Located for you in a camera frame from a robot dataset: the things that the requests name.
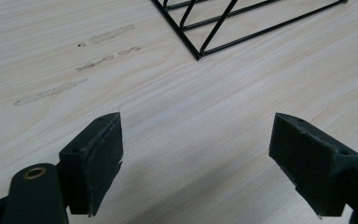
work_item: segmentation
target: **screw hole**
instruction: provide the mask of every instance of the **screw hole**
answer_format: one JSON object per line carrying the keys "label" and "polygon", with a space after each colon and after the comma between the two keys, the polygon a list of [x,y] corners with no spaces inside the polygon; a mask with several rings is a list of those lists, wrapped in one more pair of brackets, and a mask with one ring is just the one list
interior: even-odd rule
{"label": "screw hole", "polygon": [[22,176],[24,179],[35,179],[39,176],[43,175],[46,172],[45,167],[36,167],[34,169],[31,169]]}

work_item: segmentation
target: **scuff mark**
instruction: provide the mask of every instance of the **scuff mark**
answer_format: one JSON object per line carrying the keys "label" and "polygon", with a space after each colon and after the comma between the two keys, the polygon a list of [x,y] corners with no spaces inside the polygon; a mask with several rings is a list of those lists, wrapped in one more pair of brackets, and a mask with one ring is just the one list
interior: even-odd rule
{"label": "scuff mark", "polygon": [[108,55],[108,56],[103,57],[103,58],[102,58],[100,61],[98,61],[98,62],[95,62],[95,63],[86,63],[84,66],[77,67],[77,68],[76,68],[76,71],[77,71],[77,72],[81,72],[81,71],[84,71],[84,70],[86,70],[86,69],[95,67],[95,66],[97,66],[97,65],[100,64],[100,63],[103,63],[103,62],[106,62],[106,61],[112,61],[113,59],[114,59],[113,55]]}
{"label": "scuff mark", "polygon": [[102,35],[96,35],[94,37],[92,37],[90,40],[88,41],[82,41],[80,42],[77,46],[78,47],[85,47],[86,45],[88,45],[88,42],[92,43],[92,44],[99,44],[104,42],[105,40],[110,40],[115,38],[118,35],[122,35],[124,33],[126,33],[127,31],[133,30],[135,29],[135,25],[131,24],[128,26],[123,26],[119,29],[116,29],[114,31],[102,34]]}
{"label": "scuff mark", "polygon": [[77,86],[80,83],[83,83],[85,81],[87,81],[86,78],[78,80],[78,81],[75,81],[75,82],[64,83],[64,84],[61,84],[61,86],[56,87],[54,89],[51,89],[51,90],[48,90],[48,91],[42,91],[42,92],[39,92],[36,95],[25,96],[24,98],[20,99],[19,101],[17,101],[13,105],[25,105],[25,104],[31,103],[33,101],[37,101],[37,100],[40,100],[42,98],[48,97],[48,96],[58,94],[58,93],[60,93],[62,91],[67,91],[67,90],[69,90],[69,89],[71,89],[71,88],[73,88],[73,87],[75,87],[75,86]]}
{"label": "scuff mark", "polygon": [[141,49],[142,49],[142,48],[140,48],[140,47],[132,47],[132,48],[130,48],[130,49],[126,49],[126,50],[120,51],[120,52],[118,53],[118,55],[123,56],[123,55],[126,55],[126,54],[130,53],[132,50],[139,51],[139,50],[141,50]]}

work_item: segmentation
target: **light wood surface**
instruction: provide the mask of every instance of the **light wood surface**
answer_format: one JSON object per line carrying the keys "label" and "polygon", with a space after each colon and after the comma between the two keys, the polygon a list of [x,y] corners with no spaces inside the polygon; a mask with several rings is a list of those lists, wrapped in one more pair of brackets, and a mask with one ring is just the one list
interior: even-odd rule
{"label": "light wood surface", "polygon": [[[325,3],[236,17],[211,47]],[[358,1],[196,62],[148,0],[0,0],[0,198],[116,111],[121,171],[97,216],[71,223],[347,223],[349,207],[317,217],[268,150],[282,112],[358,151]]]}

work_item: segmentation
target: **wooden table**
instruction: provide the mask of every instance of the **wooden table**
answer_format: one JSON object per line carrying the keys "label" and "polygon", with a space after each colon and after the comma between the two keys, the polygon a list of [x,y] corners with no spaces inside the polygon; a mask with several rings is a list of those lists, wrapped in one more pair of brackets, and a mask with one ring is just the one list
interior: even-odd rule
{"label": "wooden table", "polygon": [[[236,17],[212,45],[316,5]],[[317,217],[268,151],[276,112],[358,151],[358,1],[197,62],[148,0],[0,0],[0,198],[116,111],[121,171],[97,216],[71,223],[346,223],[349,207]]]}

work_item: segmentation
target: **black wire rack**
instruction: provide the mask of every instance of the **black wire rack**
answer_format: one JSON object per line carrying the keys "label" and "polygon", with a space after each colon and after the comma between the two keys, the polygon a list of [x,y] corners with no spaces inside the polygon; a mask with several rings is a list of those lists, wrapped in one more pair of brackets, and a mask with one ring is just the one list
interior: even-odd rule
{"label": "black wire rack", "polygon": [[[301,21],[303,19],[306,19],[307,17],[313,16],[317,13],[320,13],[322,11],[325,11],[331,7],[335,7],[338,6],[340,4],[345,4],[348,2],[348,0],[338,0],[334,3],[331,3],[325,7],[320,7],[318,9],[315,9],[311,12],[308,12],[306,14],[303,14],[301,16],[292,18],[289,21],[284,21],[281,22],[277,25],[273,25],[267,29],[264,29],[262,31],[253,33],[251,35],[247,35],[245,37],[239,38],[237,40],[228,42],[224,45],[221,45],[219,47],[216,48],[212,48],[212,49],[207,49],[209,43],[212,41],[214,35],[216,34],[216,32],[219,30],[220,26],[223,24],[223,22],[230,17],[234,17],[237,15],[240,15],[242,13],[245,12],[249,12],[252,10],[255,10],[257,8],[261,8],[261,7],[265,7],[268,6],[272,3],[276,3],[282,0],[265,0],[263,2],[251,5],[249,7],[243,7],[234,11],[231,11],[232,8],[234,8],[234,6],[237,4],[238,0],[231,0],[231,2],[228,4],[227,8],[225,9],[225,11],[223,12],[223,14],[221,16],[217,16],[217,17],[213,17],[210,18],[208,20],[205,21],[199,21],[196,23],[192,23],[189,25],[185,25],[186,19],[188,17],[188,15],[190,14],[193,6],[197,3],[201,3],[201,2],[206,2],[209,0],[190,0],[190,1],[186,1],[186,2],[182,2],[182,3],[178,3],[178,4],[174,4],[174,5],[168,5],[168,0],[162,0],[162,4],[159,2],[159,0],[151,0],[156,8],[159,10],[159,12],[164,16],[165,20],[170,24],[170,26],[173,28],[173,30],[177,33],[177,35],[182,39],[183,43],[187,46],[187,48],[190,50],[190,52],[193,54],[193,56],[196,58],[196,60],[198,61],[200,58],[216,53],[218,51],[221,51],[223,49],[227,49],[230,48],[232,46],[238,45],[240,43],[243,43],[245,41],[248,41],[250,39],[256,38],[258,36],[270,33],[272,31],[275,31],[277,29],[280,29],[284,26],[287,26],[289,24],[292,24],[296,21]],[[179,8],[183,8],[183,7],[187,7],[185,14],[183,15],[182,19],[180,20],[180,23],[177,24],[173,18],[170,15],[170,11],[179,9]],[[205,25],[209,25],[209,24],[213,24],[215,23],[214,28],[212,29],[212,31],[209,33],[208,37],[206,38],[206,40],[204,41],[204,43],[202,44],[200,50],[197,50],[193,43],[187,38],[185,32],[196,29],[196,28],[200,28],[202,26]]]}

